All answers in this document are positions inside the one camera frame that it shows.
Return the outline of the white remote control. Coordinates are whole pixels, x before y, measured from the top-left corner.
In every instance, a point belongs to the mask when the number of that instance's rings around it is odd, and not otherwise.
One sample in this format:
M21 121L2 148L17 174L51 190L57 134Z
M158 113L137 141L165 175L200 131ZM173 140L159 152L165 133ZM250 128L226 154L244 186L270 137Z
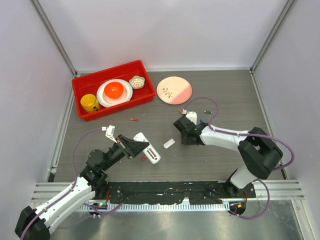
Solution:
M133 140L136 142L149 143L149 145L142 152L152 164L157 164L161 160L160 154L157 152L157 150L153 147L153 145L142 132L137 133L133 137Z

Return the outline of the white battery cover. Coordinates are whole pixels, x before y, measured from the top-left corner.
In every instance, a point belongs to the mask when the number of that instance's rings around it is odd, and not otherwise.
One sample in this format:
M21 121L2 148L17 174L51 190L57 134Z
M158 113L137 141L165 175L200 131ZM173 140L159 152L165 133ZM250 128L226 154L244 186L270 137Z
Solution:
M171 147L175 142L176 142L176 141L175 141L173 138L171 138L170 140L168 140L167 142L165 142L165 143L163 144L163 147L164 147L165 149L168 149L168 148Z

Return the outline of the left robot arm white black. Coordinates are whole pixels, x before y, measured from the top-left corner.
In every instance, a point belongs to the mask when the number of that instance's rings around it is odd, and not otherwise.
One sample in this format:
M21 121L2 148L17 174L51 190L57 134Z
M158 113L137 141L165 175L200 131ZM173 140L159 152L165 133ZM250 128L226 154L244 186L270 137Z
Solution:
M145 136L138 133L135 139L120 134L107 152L99 149L91 151L85 168L70 185L38 207L27 206L21 211L15 234L21 240L50 239L59 225L79 206L106 195L106 170L124 157L133 159L152 148Z

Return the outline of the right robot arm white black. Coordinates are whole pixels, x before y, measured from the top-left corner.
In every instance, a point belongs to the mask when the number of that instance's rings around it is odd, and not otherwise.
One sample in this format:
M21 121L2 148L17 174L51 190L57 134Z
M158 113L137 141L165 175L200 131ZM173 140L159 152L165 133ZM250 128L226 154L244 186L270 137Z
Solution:
M225 183L226 193L233 198L256 179L266 180L283 157L283 152L261 128L234 131L215 127L206 122L196 125L186 115L173 125L181 133L185 146L216 146L240 154L244 166L236 169Z

